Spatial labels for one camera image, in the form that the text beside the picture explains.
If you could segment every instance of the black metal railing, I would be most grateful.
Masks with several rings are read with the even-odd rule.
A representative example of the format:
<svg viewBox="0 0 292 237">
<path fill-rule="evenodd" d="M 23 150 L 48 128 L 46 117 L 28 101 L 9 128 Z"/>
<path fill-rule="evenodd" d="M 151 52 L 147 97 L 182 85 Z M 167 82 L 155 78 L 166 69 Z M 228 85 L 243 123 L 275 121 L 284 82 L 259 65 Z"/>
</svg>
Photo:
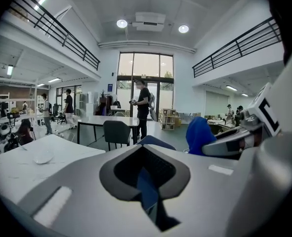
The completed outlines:
<svg viewBox="0 0 292 237">
<path fill-rule="evenodd" d="M 14 0 L 9 11 L 70 49 L 96 70 L 100 61 L 36 0 Z"/>
<path fill-rule="evenodd" d="M 268 18 L 195 64 L 192 67 L 194 77 L 281 42 L 280 35 L 279 27 L 273 17 Z"/>
</svg>

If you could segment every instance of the gray chair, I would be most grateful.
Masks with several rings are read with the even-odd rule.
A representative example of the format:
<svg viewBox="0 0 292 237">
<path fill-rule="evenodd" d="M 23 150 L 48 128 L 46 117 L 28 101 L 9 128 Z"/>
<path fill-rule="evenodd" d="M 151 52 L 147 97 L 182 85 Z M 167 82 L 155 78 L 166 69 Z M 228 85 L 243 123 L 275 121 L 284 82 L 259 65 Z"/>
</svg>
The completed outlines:
<svg viewBox="0 0 292 237">
<path fill-rule="evenodd" d="M 105 141 L 108 142 L 108 149 L 111 150 L 110 143 L 117 143 L 129 146 L 130 127 L 122 121 L 107 120 L 103 124 Z"/>
<path fill-rule="evenodd" d="M 114 116 L 116 116 L 116 117 L 125 117 L 125 115 L 122 112 L 116 112 Z"/>
</svg>

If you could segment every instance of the tree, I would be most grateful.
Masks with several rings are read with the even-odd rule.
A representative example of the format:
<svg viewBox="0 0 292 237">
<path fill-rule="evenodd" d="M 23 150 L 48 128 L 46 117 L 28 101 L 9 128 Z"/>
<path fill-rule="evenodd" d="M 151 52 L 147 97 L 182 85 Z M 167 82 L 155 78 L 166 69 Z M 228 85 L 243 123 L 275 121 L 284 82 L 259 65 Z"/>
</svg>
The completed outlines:
<svg viewBox="0 0 292 237">
<path fill-rule="evenodd" d="M 171 72 L 169 72 L 168 70 L 166 71 L 165 75 L 164 75 L 165 78 L 173 78 L 173 75 Z"/>
<path fill-rule="evenodd" d="M 164 78 L 173 78 L 173 75 L 171 72 L 169 72 L 168 70 L 166 71 Z M 160 89 L 161 90 L 172 90 L 172 84 L 171 83 L 160 83 Z"/>
</svg>

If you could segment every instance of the fluorescent light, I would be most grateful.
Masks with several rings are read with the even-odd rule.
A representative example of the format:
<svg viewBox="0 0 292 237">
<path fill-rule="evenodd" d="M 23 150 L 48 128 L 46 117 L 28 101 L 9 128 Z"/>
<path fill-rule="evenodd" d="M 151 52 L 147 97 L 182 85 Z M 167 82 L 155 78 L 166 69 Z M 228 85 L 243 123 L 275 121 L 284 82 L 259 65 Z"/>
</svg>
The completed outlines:
<svg viewBox="0 0 292 237">
<path fill-rule="evenodd" d="M 40 0 L 38 3 L 39 3 L 40 5 L 42 5 L 43 2 L 45 2 L 45 1 L 46 1 L 46 0 Z M 35 9 L 35 10 L 38 10 L 38 9 L 39 9 L 38 5 L 36 5 L 36 6 L 34 7 L 34 9 Z"/>
<path fill-rule="evenodd" d="M 229 89 L 232 89 L 232 90 L 234 90 L 234 91 L 237 91 L 237 90 L 236 90 L 235 88 L 233 88 L 232 86 L 227 85 L 226 87 L 229 88 Z"/>
<path fill-rule="evenodd" d="M 179 32 L 184 34 L 184 33 L 187 33 L 189 31 L 189 27 L 186 26 L 186 25 L 183 25 L 183 26 L 180 26 L 179 27 Z"/>
<path fill-rule="evenodd" d="M 116 22 L 116 24 L 119 28 L 125 28 L 127 26 L 127 21 L 124 19 L 120 19 Z"/>
<path fill-rule="evenodd" d="M 10 76 L 12 74 L 12 72 L 13 72 L 13 65 L 9 65 L 7 67 L 7 75 Z"/>
<path fill-rule="evenodd" d="M 55 79 L 52 79 L 52 80 L 50 80 L 48 82 L 53 82 L 53 81 L 58 81 L 58 80 L 60 80 L 60 78 L 55 78 Z"/>
</svg>

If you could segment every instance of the white plate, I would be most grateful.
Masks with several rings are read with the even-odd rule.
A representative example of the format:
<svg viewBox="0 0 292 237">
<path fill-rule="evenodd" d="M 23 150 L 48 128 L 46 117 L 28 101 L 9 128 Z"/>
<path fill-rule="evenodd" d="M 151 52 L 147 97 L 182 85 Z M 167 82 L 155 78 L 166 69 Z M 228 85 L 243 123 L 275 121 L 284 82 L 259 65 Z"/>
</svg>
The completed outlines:
<svg viewBox="0 0 292 237">
<path fill-rule="evenodd" d="M 45 164 L 45 163 L 50 162 L 52 158 L 53 158 L 52 152 L 43 151 L 43 152 L 36 153 L 34 155 L 34 162 L 36 162 L 37 164 Z"/>
</svg>

